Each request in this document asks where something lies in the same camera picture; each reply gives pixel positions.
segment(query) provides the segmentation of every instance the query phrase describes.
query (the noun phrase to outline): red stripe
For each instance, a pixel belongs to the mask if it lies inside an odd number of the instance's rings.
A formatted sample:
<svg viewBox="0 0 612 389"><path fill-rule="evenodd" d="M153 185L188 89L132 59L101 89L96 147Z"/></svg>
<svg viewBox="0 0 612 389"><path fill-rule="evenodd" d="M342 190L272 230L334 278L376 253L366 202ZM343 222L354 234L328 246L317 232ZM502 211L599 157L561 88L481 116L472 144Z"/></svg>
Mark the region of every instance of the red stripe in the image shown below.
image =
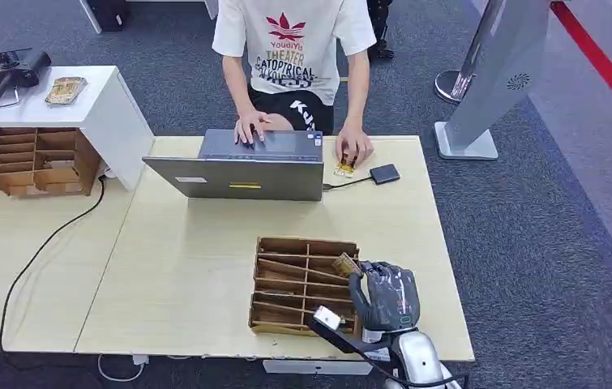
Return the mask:
<svg viewBox="0 0 612 389"><path fill-rule="evenodd" d="M584 30L578 19L572 14L563 2L552 2L551 10L559 18L571 38L576 42L580 50L592 63L601 77L612 89L612 61L601 51L601 48L592 40L592 37Z"/></svg>

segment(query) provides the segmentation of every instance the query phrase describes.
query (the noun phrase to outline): light wood table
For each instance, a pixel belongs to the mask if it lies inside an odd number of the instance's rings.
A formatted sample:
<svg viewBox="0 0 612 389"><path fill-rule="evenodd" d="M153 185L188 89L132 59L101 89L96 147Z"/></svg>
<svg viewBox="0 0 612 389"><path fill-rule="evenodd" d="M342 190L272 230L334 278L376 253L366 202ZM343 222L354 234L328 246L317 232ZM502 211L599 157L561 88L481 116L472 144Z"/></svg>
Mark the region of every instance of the light wood table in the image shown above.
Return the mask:
<svg viewBox="0 0 612 389"><path fill-rule="evenodd" d="M158 137L154 156L198 154L201 137ZM374 137L357 171L393 163L401 180L363 182L321 203L188 199L146 169L76 347L78 353L355 360L318 338L248 327L257 237L356 242L362 259L415 273L420 328L443 360L474 358L430 179L416 136ZM325 181L334 139L324 142Z"/></svg>
<svg viewBox="0 0 612 389"><path fill-rule="evenodd" d="M90 197L17 199L0 192L0 318L12 280L60 225L89 209ZM15 351L74 351L133 192L106 182L101 205L64 229L15 287L4 345Z"/></svg>

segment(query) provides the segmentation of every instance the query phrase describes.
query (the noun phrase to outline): black cable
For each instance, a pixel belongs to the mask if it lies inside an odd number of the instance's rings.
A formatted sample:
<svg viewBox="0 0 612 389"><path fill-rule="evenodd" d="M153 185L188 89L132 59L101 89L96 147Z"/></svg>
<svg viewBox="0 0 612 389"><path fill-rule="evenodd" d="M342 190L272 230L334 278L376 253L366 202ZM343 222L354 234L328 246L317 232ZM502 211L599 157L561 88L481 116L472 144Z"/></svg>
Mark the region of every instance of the black cable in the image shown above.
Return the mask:
<svg viewBox="0 0 612 389"><path fill-rule="evenodd" d="M41 253L41 251L48 245L48 243L55 237L55 235L60 233L60 231L62 231L68 225L70 225L70 224L74 223L75 221L81 219L82 217L86 216L91 211L96 209L96 207L101 205L101 202L103 201L103 195L105 194L105 176L98 177L98 181L101 182L101 195L100 195L100 197L98 197L98 200L96 201L96 203L93 204L93 206L90 207L88 210L82 212L78 216L74 217L72 220L69 220L68 222L66 222L65 224L60 226L60 228L56 229L53 233L51 233L50 236L48 237L48 239L46 239L45 242L43 242L43 244L41 245L41 247L38 248L38 250L33 255L31 260L29 260L28 263L26 264L26 266L24 266L24 269L22 269L22 271L20 271L19 274L15 277L15 280L12 281L12 285L10 286L10 290L7 292L7 295L5 297L5 304L2 306L2 317L0 318L0 355L2 357L2 360L7 365L9 365L12 369L14 369L14 370L16 370L18 372L28 371L28 370L36 370L36 369L40 369L40 368L43 368L43 367L87 369L87 367L84 366L84 365L56 365L56 364L50 364L50 363L48 363L48 364L33 365L33 366L17 366L15 363L12 362L8 352L2 346L2 335L5 332L5 321L6 321L6 316L7 316L7 306L10 303L10 297L12 296L12 291L15 289L15 286L17 285L17 282L19 282L19 280L22 278L24 273L26 273L26 271L31 267L31 265L36 260L36 258L38 258L38 254ZM100 384L101 384L100 380L98 380L90 371L88 371L88 373L93 378L96 379L96 381L98 382L98 384L100 386Z"/></svg>
<svg viewBox="0 0 612 389"><path fill-rule="evenodd" d="M369 177L366 177L366 178L361 178L360 180L346 182L345 184L339 184L339 185L323 184L323 190L324 191L328 191L328 190L331 190L331 189L343 188L344 186L358 184L359 182L364 182L364 181L368 181L368 180L371 180L371 179L372 179L372 176L369 176Z"/></svg>
<svg viewBox="0 0 612 389"><path fill-rule="evenodd" d="M446 385L450 382L458 380L459 378L462 378L463 379L462 389L468 389L468 383L469 383L468 373L458 373L458 374L452 375L449 378L445 378L441 381L435 381L433 383L412 383L410 381L406 381L405 379L398 378L394 376L394 374L389 373L388 371L380 367L376 361L370 359L370 357L368 357L365 353L360 353L360 355L361 357L363 357L363 359L366 360L366 362L371 364L372 367L374 367L378 372L382 373L387 378L393 379L394 381L400 383L401 385L405 385L407 387L438 387L439 385Z"/></svg>

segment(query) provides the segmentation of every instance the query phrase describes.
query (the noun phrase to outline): white label on laptop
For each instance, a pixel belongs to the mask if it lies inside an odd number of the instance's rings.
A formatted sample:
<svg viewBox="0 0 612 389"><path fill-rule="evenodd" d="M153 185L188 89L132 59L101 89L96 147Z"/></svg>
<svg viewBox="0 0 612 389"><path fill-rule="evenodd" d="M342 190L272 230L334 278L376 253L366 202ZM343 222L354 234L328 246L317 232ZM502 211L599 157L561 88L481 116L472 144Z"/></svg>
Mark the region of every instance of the white label on laptop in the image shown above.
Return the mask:
<svg viewBox="0 0 612 389"><path fill-rule="evenodd" d="M193 183L193 184L207 184L208 180L203 177L175 177L177 181L184 183Z"/></svg>

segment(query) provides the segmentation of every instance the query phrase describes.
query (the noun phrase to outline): desk leg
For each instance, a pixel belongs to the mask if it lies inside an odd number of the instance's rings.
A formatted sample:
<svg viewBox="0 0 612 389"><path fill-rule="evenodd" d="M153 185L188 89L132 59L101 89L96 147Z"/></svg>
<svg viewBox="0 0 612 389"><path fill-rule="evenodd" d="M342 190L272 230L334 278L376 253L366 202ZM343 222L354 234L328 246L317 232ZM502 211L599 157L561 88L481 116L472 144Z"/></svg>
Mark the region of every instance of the desk leg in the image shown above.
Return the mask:
<svg viewBox="0 0 612 389"><path fill-rule="evenodd" d="M364 361L299 361L266 359L263 368L273 374L368 375L372 366Z"/></svg>
<svg viewBox="0 0 612 389"><path fill-rule="evenodd" d="M81 3L81 7L83 8L83 11L86 12L86 17L88 18L88 20L91 21L91 25L93 26L93 29L96 30L96 34L100 34L101 32L103 32L101 28L101 24L98 23L98 20L96 19L96 16L93 14L93 11L91 11L91 7L88 5L87 0L79 0L79 3Z"/></svg>

